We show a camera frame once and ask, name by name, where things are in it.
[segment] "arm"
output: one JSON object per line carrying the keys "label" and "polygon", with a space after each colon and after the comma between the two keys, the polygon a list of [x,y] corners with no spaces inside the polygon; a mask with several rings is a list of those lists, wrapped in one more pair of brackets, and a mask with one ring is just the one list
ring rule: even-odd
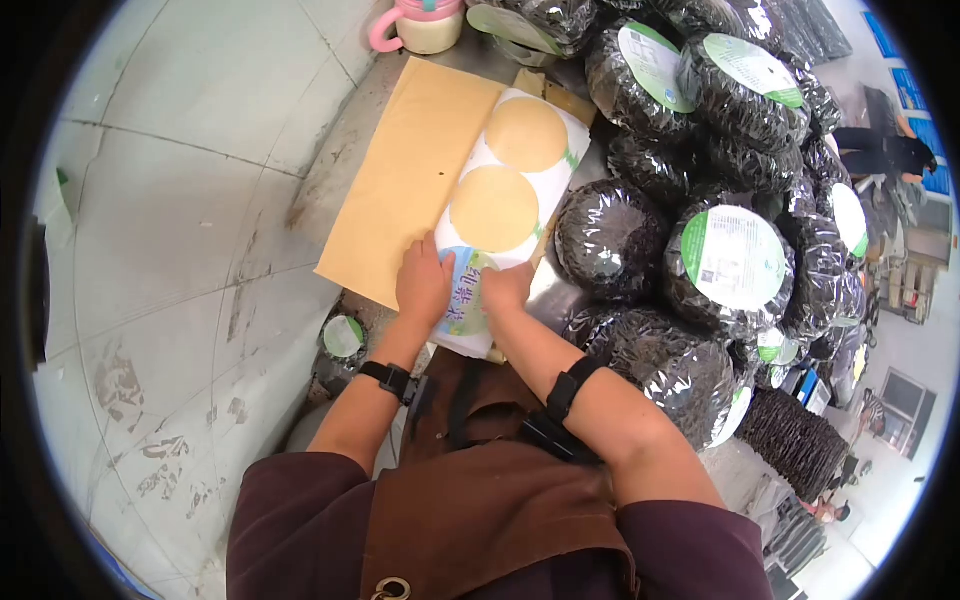
{"label": "arm", "polygon": [[[413,369],[420,349],[450,300],[454,260],[450,254],[441,264],[433,232],[410,246],[396,276],[399,315],[370,360]],[[399,407],[396,396],[380,389],[379,381],[357,375],[330,408],[307,451],[342,454],[372,475],[376,453]]]}
{"label": "arm", "polygon": [[904,135],[913,139],[917,139],[917,135],[913,133],[912,129],[910,129],[910,125],[907,123],[906,119],[900,115],[897,115],[897,125],[900,126],[900,130]]}
{"label": "arm", "polygon": [[[560,372],[584,354],[523,310],[529,263],[485,269],[481,293],[497,347],[523,381],[546,402]],[[690,500],[724,508],[707,471],[683,434],[640,390],[610,371],[597,371],[577,394],[564,421],[611,470],[617,504]]]}

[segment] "black arm band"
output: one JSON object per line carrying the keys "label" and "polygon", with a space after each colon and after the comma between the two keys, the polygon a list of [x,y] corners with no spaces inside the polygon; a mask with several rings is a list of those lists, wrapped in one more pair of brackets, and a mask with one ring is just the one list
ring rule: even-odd
{"label": "black arm band", "polygon": [[550,396],[546,397],[546,415],[558,425],[563,425],[566,416],[570,414],[573,398],[584,387],[587,380],[603,365],[592,356],[584,356],[567,372],[557,375],[557,383],[553,386]]}

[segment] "cardboard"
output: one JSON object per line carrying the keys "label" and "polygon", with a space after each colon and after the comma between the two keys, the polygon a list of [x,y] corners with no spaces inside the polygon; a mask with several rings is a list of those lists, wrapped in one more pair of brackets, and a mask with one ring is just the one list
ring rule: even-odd
{"label": "cardboard", "polygon": [[506,87],[411,57],[314,272],[397,310],[403,253],[437,225]]}

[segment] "forearm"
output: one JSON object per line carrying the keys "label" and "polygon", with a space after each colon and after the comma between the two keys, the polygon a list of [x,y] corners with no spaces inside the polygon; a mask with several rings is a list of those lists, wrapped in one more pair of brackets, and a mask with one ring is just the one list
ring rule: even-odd
{"label": "forearm", "polygon": [[[410,371],[429,334],[429,329],[397,317],[369,360]],[[357,375],[330,408],[307,451],[343,454],[372,475],[376,454],[399,407],[396,396],[381,389],[379,381]]]}
{"label": "forearm", "polygon": [[[557,375],[584,356],[524,312],[489,315],[488,322],[497,347],[541,402]],[[723,507],[683,434],[656,404],[609,369],[587,380],[564,427],[610,467],[619,505],[678,499]]]}

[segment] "blue sign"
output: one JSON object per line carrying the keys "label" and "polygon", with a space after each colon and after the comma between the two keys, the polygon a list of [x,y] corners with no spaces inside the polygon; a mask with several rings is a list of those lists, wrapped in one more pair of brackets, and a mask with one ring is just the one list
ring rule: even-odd
{"label": "blue sign", "polygon": [[890,69],[900,92],[900,104],[907,110],[926,110],[926,102],[913,75],[906,69]]}
{"label": "blue sign", "polygon": [[880,22],[874,14],[872,12],[864,12],[863,18],[867,20],[867,25],[869,25],[870,29],[874,32],[874,39],[876,40],[876,45],[880,48],[880,54],[883,55],[885,59],[900,58],[900,52],[897,52],[893,40],[883,31],[883,26],[880,25]]}
{"label": "blue sign", "polygon": [[920,141],[926,144],[927,148],[933,151],[934,155],[947,155],[947,152],[944,151],[944,144],[940,141],[940,134],[937,133],[937,128],[933,126],[933,121],[910,117],[907,119],[907,122],[910,124],[910,129],[913,130],[913,133],[917,135]]}
{"label": "blue sign", "polygon": [[924,188],[928,192],[950,195],[950,170],[946,165],[940,165],[936,173],[924,169]]}

